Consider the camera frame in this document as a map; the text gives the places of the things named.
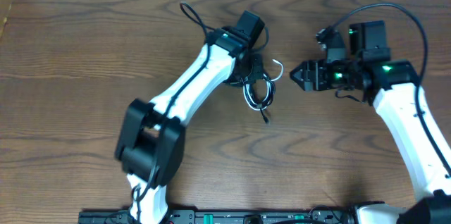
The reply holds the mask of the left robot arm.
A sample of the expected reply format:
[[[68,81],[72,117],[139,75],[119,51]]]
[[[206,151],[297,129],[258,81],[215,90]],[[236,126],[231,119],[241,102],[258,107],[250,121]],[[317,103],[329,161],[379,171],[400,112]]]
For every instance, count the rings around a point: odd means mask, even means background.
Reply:
[[[167,90],[128,106],[114,156],[132,187],[133,223],[166,217],[166,186],[182,162],[188,123],[217,86],[248,81],[255,71],[250,54],[264,29],[259,16],[244,11],[236,25],[207,33],[198,57]]]

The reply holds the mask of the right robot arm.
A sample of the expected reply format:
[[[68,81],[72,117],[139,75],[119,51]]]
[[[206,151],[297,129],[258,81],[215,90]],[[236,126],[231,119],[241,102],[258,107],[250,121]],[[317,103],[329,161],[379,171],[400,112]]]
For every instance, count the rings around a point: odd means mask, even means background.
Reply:
[[[306,92],[361,90],[361,101],[374,107],[395,140],[416,204],[409,209],[358,204],[342,222],[449,223],[450,147],[418,87],[419,76],[409,61],[391,59],[383,21],[351,24],[349,35],[347,49],[333,27],[318,32],[326,57],[302,62],[290,78]]]

